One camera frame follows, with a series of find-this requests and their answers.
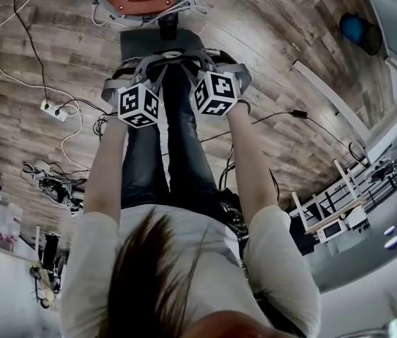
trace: wooden floor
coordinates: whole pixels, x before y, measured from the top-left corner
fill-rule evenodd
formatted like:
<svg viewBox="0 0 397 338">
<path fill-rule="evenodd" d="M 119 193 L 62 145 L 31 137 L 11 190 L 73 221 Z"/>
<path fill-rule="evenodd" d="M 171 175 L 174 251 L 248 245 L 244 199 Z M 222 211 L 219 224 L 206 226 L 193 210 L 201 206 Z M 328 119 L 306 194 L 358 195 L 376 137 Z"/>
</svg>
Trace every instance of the wooden floor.
<svg viewBox="0 0 397 338">
<path fill-rule="evenodd" d="M 389 73 L 383 56 L 367 56 L 338 32 L 343 13 L 374 21 L 363 0 L 200 0 L 208 15 L 185 13 L 182 27 L 200 35 L 207 47 L 224 49 L 245 63 L 254 76 L 246 93 L 253 104 L 253 119 L 271 112 L 307 111 L 346 144 L 356 136 L 334 107 L 292 65 L 306 64 L 330 85 L 368 126 L 373 126 L 392 104 Z M 0 0 L 0 22 L 12 14 L 12 0 Z M 85 0 L 31 0 L 21 12 L 30 26 L 35 46 L 46 67 L 46 83 L 76 97 L 105 107 L 100 100 L 103 81 L 120 59 L 118 32 L 123 28 L 92 24 L 91 4 Z M 40 67 L 29 41 L 14 18 L 0 30 L 0 64 L 9 74 L 41 84 Z M 50 93 L 50 99 L 65 97 Z M 69 240 L 74 220 L 63 209 L 20 179 L 23 161 L 54 161 L 75 170 L 61 152 L 61 140 L 79 127 L 77 118 L 64 123 L 42 113 L 43 91 L 17 84 L 0 73 L 0 173 L 3 197 L 24 209 L 23 233 L 32 235 L 36 224 Z M 69 156 L 90 166 L 98 146 L 92 133 L 97 112 L 82 107 L 84 127 L 66 143 Z M 160 124 L 165 146 L 165 123 Z M 225 119 L 198 117 L 201 139 L 227 130 Z M 338 177 L 332 160 L 353 163 L 347 150 L 310 121 L 281 115 L 256 128 L 280 187 L 283 208 L 291 191 L 307 199 Z M 203 144 L 215 178 L 228 157 L 226 135 Z M 229 186 L 235 188 L 234 176 Z"/>
</svg>

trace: black and white cube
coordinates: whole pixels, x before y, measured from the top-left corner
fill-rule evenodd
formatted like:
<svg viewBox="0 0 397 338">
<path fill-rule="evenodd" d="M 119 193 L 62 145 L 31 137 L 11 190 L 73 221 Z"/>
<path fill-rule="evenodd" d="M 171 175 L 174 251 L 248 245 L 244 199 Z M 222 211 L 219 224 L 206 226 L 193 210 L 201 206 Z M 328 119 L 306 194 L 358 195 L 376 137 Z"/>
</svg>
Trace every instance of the black and white cube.
<svg viewBox="0 0 397 338">
<path fill-rule="evenodd" d="M 158 123 L 159 98 L 143 84 L 122 87 L 119 94 L 119 119 L 132 127 Z"/>
<path fill-rule="evenodd" d="M 236 89 L 231 73 L 207 71 L 194 90 L 194 98 L 199 113 L 224 115 L 237 102 Z"/>
</svg>

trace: jeans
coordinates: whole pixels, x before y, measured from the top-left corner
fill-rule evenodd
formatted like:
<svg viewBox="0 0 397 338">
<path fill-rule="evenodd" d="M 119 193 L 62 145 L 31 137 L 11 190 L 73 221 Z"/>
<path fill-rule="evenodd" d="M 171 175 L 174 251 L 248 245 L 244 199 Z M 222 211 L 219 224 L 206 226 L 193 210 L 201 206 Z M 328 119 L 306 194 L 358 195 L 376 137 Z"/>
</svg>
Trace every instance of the jeans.
<svg viewBox="0 0 397 338">
<path fill-rule="evenodd" d="M 158 126 L 128 127 L 121 207 L 163 204 L 223 221 L 225 212 L 218 189 L 197 137 L 196 119 L 189 102 L 189 78 L 180 65 L 169 65 L 162 84 L 169 125 L 170 190 L 163 169 Z"/>
</svg>

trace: brown hair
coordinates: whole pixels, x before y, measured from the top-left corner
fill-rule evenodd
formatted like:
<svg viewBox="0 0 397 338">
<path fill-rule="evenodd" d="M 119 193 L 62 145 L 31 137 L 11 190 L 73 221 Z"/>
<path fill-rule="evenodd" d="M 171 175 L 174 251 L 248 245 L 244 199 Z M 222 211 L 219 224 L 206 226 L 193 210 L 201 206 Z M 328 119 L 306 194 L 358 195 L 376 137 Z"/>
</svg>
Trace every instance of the brown hair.
<svg viewBox="0 0 397 338">
<path fill-rule="evenodd" d="M 200 249 L 187 275 L 172 276 L 178 256 L 171 240 L 168 217 L 153 223 L 153 211 L 127 238 L 115 260 L 100 338 L 180 336 Z"/>
</svg>

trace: white shirt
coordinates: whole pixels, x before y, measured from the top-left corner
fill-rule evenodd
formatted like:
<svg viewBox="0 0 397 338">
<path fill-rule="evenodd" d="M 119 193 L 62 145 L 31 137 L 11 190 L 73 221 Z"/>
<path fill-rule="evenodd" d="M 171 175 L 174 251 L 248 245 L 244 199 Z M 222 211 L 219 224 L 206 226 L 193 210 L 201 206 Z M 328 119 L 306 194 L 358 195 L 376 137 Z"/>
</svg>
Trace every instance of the white shirt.
<svg viewBox="0 0 397 338">
<path fill-rule="evenodd" d="M 107 215 L 78 217 L 61 297 L 65 338 L 95 338 L 106 318 L 108 290 L 114 261 L 128 234 L 153 205 L 122 210 L 120 229 Z M 320 294 L 291 235 L 289 216 L 268 206 L 252 219 L 244 252 L 248 280 L 240 268 L 237 238 L 222 223 L 206 215 L 171 206 L 156 206 L 154 219 L 168 214 L 174 232 L 172 250 L 179 254 L 174 267 L 184 274 L 205 234 L 189 290 L 186 316 L 196 322 L 212 312 L 246 313 L 271 326 L 253 298 L 268 292 L 269 302 L 290 319 L 307 338 L 320 328 Z"/>
</svg>

